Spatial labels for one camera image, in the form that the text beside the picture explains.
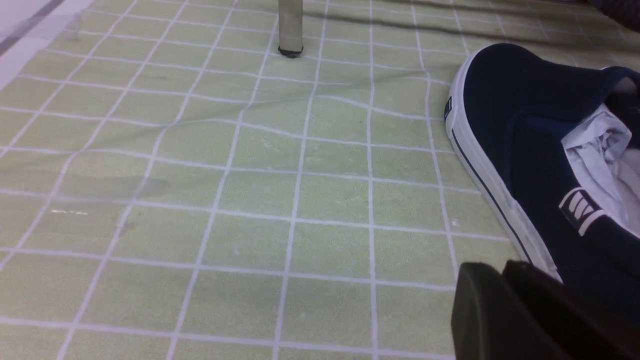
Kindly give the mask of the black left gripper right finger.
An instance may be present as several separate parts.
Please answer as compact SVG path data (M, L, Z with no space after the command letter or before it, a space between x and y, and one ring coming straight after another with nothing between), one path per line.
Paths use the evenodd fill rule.
M638 360L639 330L532 264L508 260L502 275L544 332L574 360Z

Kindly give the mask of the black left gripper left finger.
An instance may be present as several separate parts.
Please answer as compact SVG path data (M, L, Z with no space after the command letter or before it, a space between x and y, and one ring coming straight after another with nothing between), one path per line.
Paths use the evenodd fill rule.
M457 360L569 360L505 278L489 264L464 262L451 314Z

